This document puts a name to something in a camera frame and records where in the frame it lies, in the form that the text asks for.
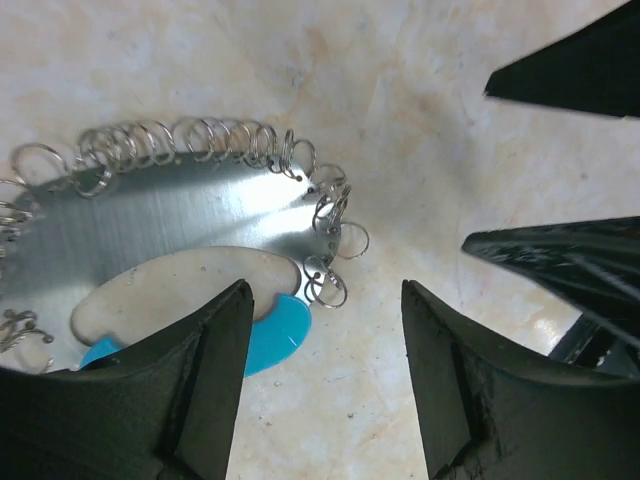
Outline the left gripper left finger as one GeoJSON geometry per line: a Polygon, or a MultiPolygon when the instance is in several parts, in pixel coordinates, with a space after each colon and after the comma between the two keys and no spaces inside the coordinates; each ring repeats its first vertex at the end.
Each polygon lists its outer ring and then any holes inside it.
{"type": "Polygon", "coordinates": [[[5,479],[222,479],[254,299],[206,305],[79,371],[1,373],[5,479]]]}

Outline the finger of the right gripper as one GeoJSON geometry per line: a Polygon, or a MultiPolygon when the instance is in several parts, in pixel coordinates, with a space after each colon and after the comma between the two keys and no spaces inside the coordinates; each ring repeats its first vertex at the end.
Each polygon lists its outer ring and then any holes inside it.
{"type": "Polygon", "coordinates": [[[639,3],[493,72],[489,97],[617,118],[639,116],[639,3]]]}
{"type": "Polygon", "coordinates": [[[473,257],[525,277],[639,347],[639,218],[475,232],[473,257]]]}

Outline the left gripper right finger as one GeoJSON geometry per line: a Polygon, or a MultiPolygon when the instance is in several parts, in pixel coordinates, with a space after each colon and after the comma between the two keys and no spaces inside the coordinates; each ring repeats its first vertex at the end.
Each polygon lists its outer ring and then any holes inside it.
{"type": "Polygon", "coordinates": [[[635,479],[639,384],[552,360],[402,285],[432,479],[635,479]]]}

